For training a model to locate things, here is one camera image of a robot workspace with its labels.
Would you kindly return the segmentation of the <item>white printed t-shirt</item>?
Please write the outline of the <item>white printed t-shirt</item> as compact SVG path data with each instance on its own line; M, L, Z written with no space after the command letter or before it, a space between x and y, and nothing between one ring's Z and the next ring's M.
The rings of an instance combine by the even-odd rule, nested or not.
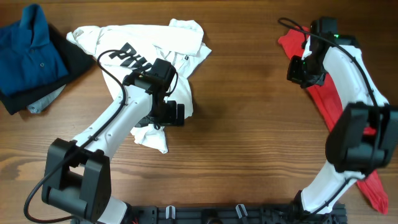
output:
M164 101L184 104L186 119L193 113L188 77L210 54L203 36L203 29L195 21L172 19L167 26L83 26L70 32L67 39L96 59L113 101L122 91L126 76L149 71L158 58L170 62L177 73ZM129 134L138 144L167 152L164 128L150 124L134 127Z

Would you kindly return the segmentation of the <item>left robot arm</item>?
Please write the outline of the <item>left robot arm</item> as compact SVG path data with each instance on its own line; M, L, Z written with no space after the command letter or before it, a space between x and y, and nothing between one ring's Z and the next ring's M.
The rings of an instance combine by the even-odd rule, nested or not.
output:
M47 153L42 201L87 223L130 223L131 206L111 195L110 161L131 129L184 124L184 105L165 102L176 75L156 59L147 72L126 76L101 116L71 141L56 139Z

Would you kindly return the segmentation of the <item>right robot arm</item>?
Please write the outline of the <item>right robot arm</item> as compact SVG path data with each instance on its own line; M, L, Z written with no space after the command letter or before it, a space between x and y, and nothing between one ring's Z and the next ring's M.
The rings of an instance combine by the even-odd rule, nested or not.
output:
M338 33L337 21L321 17L305 31L286 17L279 24L304 35L303 56L293 56L287 79L307 88L335 84L343 112L325 144L326 162L313 182L294 199L290 218L310 222L330 214L357 181L390 163L397 145L397 107L379 92L362 60L358 41Z

